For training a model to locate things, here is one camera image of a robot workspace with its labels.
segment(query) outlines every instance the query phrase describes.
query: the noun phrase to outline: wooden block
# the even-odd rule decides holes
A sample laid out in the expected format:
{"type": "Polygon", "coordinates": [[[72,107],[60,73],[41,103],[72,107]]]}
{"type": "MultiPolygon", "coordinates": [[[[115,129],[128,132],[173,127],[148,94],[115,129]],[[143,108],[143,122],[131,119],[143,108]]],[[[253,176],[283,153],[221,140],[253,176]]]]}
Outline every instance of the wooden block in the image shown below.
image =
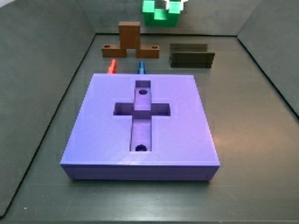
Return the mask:
{"type": "Polygon", "coordinates": [[[120,22],[119,41],[121,49],[140,48],[140,22],[120,22]]]}
{"type": "Polygon", "coordinates": [[[125,58],[127,50],[120,49],[120,45],[103,45],[103,58],[125,58]]]}
{"type": "Polygon", "coordinates": [[[139,59],[159,59],[159,52],[159,45],[141,45],[140,49],[135,51],[139,59]]]}

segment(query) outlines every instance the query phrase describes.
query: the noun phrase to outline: cross-shaped cutout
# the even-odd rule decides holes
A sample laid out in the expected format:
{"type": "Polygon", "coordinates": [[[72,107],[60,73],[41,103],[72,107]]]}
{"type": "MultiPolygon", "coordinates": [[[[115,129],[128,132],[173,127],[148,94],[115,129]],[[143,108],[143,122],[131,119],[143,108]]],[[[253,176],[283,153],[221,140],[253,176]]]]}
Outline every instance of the cross-shaped cutout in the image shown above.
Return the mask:
{"type": "Polygon", "coordinates": [[[117,102],[115,116],[132,116],[131,151],[152,150],[152,116],[169,116],[169,103],[152,103],[151,81],[135,82],[135,102],[117,102]]]}

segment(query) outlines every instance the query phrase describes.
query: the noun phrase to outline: circular hole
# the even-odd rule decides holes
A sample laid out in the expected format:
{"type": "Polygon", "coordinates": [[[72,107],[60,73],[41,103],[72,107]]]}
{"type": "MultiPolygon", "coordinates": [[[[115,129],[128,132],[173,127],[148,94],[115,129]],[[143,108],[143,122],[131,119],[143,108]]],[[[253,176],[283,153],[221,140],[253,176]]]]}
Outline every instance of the circular hole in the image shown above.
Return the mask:
{"type": "Polygon", "coordinates": [[[140,95],[145,95],[147,94],[147,91],[144,89],[139,90],[139,94],[140,95]]]}
{"type": "Polygon", "coordinates": [[[136,147],[135,147],[135,151],[147,151],[147,148],[144,145],[139,144],[136,147]]]}

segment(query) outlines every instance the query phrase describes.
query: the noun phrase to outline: purple block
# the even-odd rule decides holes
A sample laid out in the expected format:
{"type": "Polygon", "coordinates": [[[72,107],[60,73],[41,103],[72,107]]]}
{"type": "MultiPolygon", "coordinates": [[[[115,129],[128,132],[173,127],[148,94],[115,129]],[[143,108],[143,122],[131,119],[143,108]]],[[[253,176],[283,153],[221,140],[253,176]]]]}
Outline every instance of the purple block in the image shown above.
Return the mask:
{"type": "Polygon", "coordinates": [[[192,75],[93,74],[60,165],[72,179],[211,180],[220,161],[192,75]]]}

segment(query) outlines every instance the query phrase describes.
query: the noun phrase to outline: green block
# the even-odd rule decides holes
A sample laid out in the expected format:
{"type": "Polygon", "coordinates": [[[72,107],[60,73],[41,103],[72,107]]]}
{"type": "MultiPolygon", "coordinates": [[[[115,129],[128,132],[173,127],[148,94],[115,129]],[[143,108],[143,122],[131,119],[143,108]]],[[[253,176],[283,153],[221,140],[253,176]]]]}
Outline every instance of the green block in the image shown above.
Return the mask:
{"type": "Polygon", "coordinates": [[[181,2],[169,2],[169,13],[181,14],[181,2]]]}
{"type": "Polygon", "coordinates": [[[155,13],[155,0],[144,0],[143,13],[155,13]]]}
{"type": "Polygon", "coordinates": [[[155,0],[144,0],[144,25],[175,27],[181,14],[180,2],[169,2],[169,10],[156,9],[155,0]]]}
{"type": "Polygon", "coordinates": [[[153,11],[153,20],[167,20],[167,19],[168,19],[167,10],[155,9],[155,11],[153,11]]]}

